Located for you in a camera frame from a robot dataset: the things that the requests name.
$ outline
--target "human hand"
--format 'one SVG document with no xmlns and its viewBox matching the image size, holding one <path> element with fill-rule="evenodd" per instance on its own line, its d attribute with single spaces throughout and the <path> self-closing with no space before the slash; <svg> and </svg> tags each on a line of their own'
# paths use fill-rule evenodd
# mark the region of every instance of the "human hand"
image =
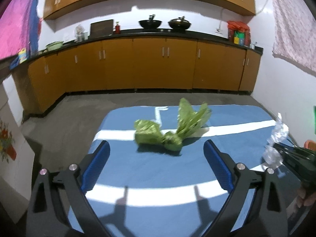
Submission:
<svg viewBox="0 0 316 237">
<path fill-rule="evenodd" d="M 306 189 L 303 187 L 297 190 L 297 194 L 298 194 L 298 197 L 296 200 L 296 204 L 299 208 L 302 205 L 306 207 L 311 206 L 316 201 L 316 192 L 306 197 Z"/>
</svg>

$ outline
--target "black countertop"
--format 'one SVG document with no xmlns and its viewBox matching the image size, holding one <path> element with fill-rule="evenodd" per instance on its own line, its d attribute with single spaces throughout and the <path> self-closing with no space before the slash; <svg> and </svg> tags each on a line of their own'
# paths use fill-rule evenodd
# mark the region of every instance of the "black countertop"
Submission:
<svg viewBox="0 0 316 237">
<path fill-rule="evenodd" d="M 121 30 L 120 34 L 114 34 L 113 35 L 109 35 L 109 36 L 103 36 L 103 37 L 99 37 L 99 38 L 94 38 L 94 39 L 88 39 L 82 42 L 75 42 L 70 41 L 70 42 L 66 42 L 64 43 L 64 45 L 57 49 L 57 50 L 53 50 L 53 51 L 49 51 L 46 53 L 42 53 L 42 54 L 38 54 L 36 56 L 32 56 L 29 59 L 27 59 L 26 61 L 24 61 L 21 64 L 25 64 L 28 62 L 31 62 L 33 60 L 36 60 L 42 56 L 45 55 L 49 55 L 49 54 L 54 54 L 57 52 L 60 52 L 62 50 L 65 49 L 69 49 L 71 47 L 76 47 L 85 43 L 89 43 L 89 42 L 96 42 L 96 41 L 101 41 L 101 40 L 106 40 L 106 39 L 114 39 L 114 38 L 129 38 L 129 37 L 140 37 L 140 36 L 161 36 L 161 37 L 178 37 L 178 38 L 184 38 L 184 39 L 194 39 L 194 40 L 201 40 L 201 41 L 213 41 L 213 42 L 218 42 L 218 43 L 222 43 L 222 44 L 226 44 L 232 47 L 237 47 L 240 49 L 244 49 L 244 50 L 252 50 L 260 55 L 262 55 L 263 53 L 263 48 L 261 47 L 255 47 L 255 49 L 250 49 L 247 46 L 241 46 L 238 44 L 234 44 L 230 41 L 228 41 L 227 38 L 223 38 L 223 37 L 219 37 L 216 35 L 211 35 L 211 34 L 205 34 L 205 33 L 201 33 L 201 32 L 195 32 L 195 31 L 176 31 L 173 29 L 163 29 L 163 28 L 158 28 L 158 29 L 143 29 L 143 28 L 139 28 L 139 29 L 127 29 L 127 30 Z"/>
</svg>

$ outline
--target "green bowl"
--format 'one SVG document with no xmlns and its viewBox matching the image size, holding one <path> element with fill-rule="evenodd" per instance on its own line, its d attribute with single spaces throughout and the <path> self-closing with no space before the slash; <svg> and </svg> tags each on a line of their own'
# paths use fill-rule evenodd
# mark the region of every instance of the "green bowl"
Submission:
<svg viewBox="0 0 316 237">
<path fill-rule="evenodd" d="M 57 50 L 63 46 L 63 41 L 57 41 L 46 45 L 47 51 Z"/>
</svg>

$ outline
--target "pink cloth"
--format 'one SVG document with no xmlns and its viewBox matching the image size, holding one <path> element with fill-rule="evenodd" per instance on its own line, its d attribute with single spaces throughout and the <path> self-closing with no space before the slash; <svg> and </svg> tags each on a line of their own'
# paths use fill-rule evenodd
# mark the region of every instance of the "pink cloth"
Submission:
<svg viewBox="0 0 316 237">
<path fill-rule="evenodd" d="M 0 19 L 0 59 L 29 46 L 29 15 L 32 0 L 12 0 Z"/>
<path fill-rule="evenodd" d="M 304 0 L 273 0 L 273 10 L 273 53 L 316 72 L 316 21 Z"/>
</svg>

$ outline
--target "blue gripper pad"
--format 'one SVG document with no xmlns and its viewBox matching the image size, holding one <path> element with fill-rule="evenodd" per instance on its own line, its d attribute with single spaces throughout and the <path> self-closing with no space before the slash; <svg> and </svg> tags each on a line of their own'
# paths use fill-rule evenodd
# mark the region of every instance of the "blue gripper pad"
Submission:
<svg viewBox="0 0 316 237">
<path fill-rule="evenodd" d="M 219 155 L 220 151 L 218 151 L 215 144 L 212 141 L 210 142 L 210 140 L 204 143 L 203 150 L 204 156 L 211 166 L 221 188 L 231 193 L 234 188 L 232 172 Z"/>
<path fill-rule="evenodd" d="M 81 191 L 83 193 L 91 191 L 97 182 L 99 175 L 110 156 L 109 143 L 107 141 L 102 141 L 95 152 L 97 154 L 82 175 Z"/>
</svg>

